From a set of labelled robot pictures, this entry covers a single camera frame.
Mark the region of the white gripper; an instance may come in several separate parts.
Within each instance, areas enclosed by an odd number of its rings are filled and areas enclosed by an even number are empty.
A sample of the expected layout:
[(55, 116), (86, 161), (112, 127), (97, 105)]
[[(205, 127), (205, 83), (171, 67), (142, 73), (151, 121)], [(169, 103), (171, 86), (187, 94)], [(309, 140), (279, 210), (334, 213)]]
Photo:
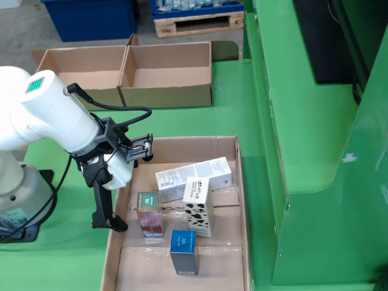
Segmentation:
[(95, 196), (96, 211), (92, 214), (93, 229), (111, 229), (125, 232), (127, 223), (113, 211), (112, 191), (125, 187), (131, 181), (134, 161), (126, 162), (119, 154), (100, 154), (97, 162), (83, 163), (86, 184)]

